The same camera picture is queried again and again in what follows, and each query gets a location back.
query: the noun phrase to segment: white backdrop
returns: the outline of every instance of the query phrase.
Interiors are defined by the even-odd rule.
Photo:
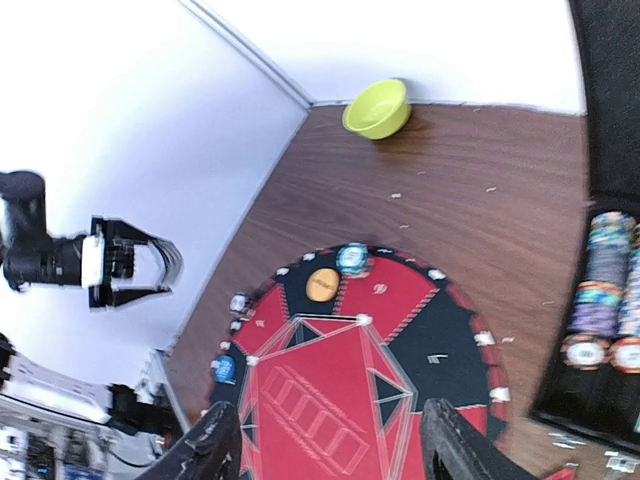
[[[321,102],[389,77],[414,100],[582,113],[564,0],[198,0]]]
[[[0,170],[44,174],[53,234],[121,217],[174,241],[185,271],[173,296],[109,313],[0,277],[0,331],[47,368],[132,383],[306,113],[177,0],[36,4],[0,3]]]

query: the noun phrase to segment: wood grain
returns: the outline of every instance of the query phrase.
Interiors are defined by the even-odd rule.
[[[542,476],[568,461],[604,475],[603,449],[553,447],[524,417],[560,324],[587,200],[584,122],[513,108],[418,106],[381,142],[317,108],[239,228],[168,361],[191,418],[233,293],[318,247],[390,245],[437,266],[468,293],[502,344],[514,414],[511,457]],[[401,198],[391,198],[400,193]]]

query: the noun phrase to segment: black box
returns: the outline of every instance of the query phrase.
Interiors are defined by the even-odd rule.
[[[565,365],[560,353],[585,271],[591,219],[622,211],[640,222],[640,3],[569,3],[587,100],[590,206],[571,296],[529,415],[555,430],[640,456],[640,374],[610,364],[577,370]]]

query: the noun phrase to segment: blue disc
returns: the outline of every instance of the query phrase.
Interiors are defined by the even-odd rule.
[[[369,253],[362,243],[349,243],[340,249],[336,266],[343,275],[359,275],[367,268]]]
[[[229,355],[222,355],[217,359],[218,366],[215,369],[216,382],[235,384],[236,364]]]

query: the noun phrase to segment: yellow-green bowl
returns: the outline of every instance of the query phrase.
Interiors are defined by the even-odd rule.
[[[400,130],[411,115],[407,87],[401,80],[384,80],[367,88],[342,114],[342,124],[370,140],[387,138]]]

